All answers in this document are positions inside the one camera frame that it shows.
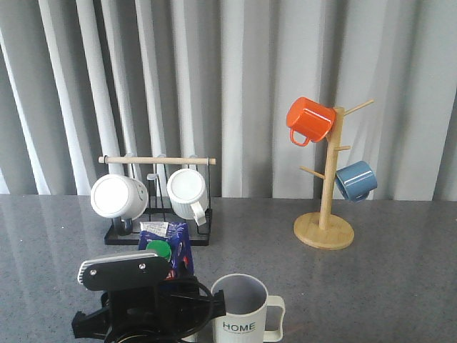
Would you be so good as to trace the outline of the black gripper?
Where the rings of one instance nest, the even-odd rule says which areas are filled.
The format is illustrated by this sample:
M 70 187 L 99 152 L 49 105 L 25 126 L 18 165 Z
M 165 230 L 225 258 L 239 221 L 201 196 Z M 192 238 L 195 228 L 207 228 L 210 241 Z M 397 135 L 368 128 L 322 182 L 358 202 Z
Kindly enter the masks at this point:
M 169 262 L 154 250 L 107 254 L 82 262 L 79 284 L 109 292 L 102 294 L 99 310 L 75 314 L 71 323 L 75 338 L 197 342 L 198 333 L 212 319 L 226 315 L 224 292 L 212 293 L 195 277 L 164 281 L 170 269 Z

